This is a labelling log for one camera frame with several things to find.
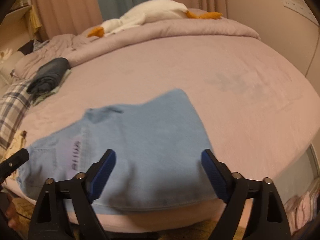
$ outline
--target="folded plaid garment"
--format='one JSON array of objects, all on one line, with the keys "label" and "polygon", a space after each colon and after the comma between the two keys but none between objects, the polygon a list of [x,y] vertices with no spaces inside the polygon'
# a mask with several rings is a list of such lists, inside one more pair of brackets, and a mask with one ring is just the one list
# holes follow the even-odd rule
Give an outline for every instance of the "folded plaid garment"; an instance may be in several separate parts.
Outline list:
[{"label": "folded plaid garment", "polygon": [[0,147],[6,150],[30,107],[30,80],[12,84],[0,100]]}]

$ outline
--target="green cloth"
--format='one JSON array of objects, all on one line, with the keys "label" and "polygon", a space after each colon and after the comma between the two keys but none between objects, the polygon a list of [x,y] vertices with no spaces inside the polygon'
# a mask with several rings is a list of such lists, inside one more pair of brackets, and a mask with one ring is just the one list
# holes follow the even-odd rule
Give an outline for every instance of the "green cloth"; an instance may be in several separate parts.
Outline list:
[{"label": "green cloth", "polygon": [[41,103],[43,100],[45,100],[47,97],[51,96],[51,95],[54,95],[56,93],[58,93],[60,87],[62,86],[62,84],[64,83],[64,81],[67,79],[67,77],[71,74],[71,70],[70,69],[67,69],[67,71],[64,73],[59,85],[57,87],[55,87],[54,89],[52,89],[49,93],[45,93],[45,94],[42,94],[40,95],[38,98],[36,98],[35,100],[33,100],[31,102],[31,104],[33,106],[36,106],[38,105],[39,103]]}]

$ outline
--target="silver bolt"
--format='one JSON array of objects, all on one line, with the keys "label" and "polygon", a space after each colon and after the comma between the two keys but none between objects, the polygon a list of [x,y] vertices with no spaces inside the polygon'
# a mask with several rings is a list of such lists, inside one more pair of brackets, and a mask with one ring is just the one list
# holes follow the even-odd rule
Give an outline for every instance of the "silver bolt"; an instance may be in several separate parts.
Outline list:
[{"label": "silver bolt", "polygon": [[52,182],[54,182],[54,179],[53,179],[53,178],[48,178],[48,179],[45,181],[45,183],[46,183],[47,185],[50,185]]},{"label": "silver bolt", "polygon": [[242,175],[239,172],[234,172],[232,173],[232,177],[234,177],[235,179],[241,179]]},{"label": "silver bolt", "polygon": [[77,175],[76,175],[76,179],[83,179],[85,177],[85,173],[84,172],[79,172]]},{"label": "silver bolt", "polygon": [[265,183],[267,183],[267,184],[272,184],[272,183],[273,183],[272,179],[270,179],[270,178],[268,178],[268,177],[264,178],[263,181],[264,181]]}]

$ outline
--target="blue gripper pad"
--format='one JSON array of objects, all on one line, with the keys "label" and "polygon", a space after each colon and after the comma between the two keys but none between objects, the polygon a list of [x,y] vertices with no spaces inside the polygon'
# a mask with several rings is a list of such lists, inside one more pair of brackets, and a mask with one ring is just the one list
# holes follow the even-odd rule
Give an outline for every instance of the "blue gripper pad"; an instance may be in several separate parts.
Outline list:
[{"label": "blue gripper pad", "polygon": [[93,165],[96,165],[98,170],[96,171],[95,176],[90,178],[90,181],[86,185],[87,198],[90,203],[95,199],[100,198],[110,174],[116,165],[116,153],[113,150],[108,150],[101,160]]},{"label": "blue gripper pad", "polygon": [[230,199],[227,192],[228,184],[206,150],[201,153],[201,164],[217,197],[228,203]]}]

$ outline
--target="power outlet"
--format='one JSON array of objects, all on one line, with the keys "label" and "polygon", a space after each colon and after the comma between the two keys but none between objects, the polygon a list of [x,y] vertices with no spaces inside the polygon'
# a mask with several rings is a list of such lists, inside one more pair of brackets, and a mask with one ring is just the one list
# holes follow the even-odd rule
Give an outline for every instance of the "power outlet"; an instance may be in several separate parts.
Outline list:
[{"label": "power outlet", "polygon": [[313,13],[311,12],[311,10],[308,7],[302,6],[302,5],[300,5],[294,1],[291,1],[291,0],[283,0],[283,5],[284,5],[284,7],[287,7],[289,9],[301,14],[302,16],[306,17],[307,19],[312,21],[314,24],[319,26],[317,19],[315,18],[315,16],[313,15]]}]

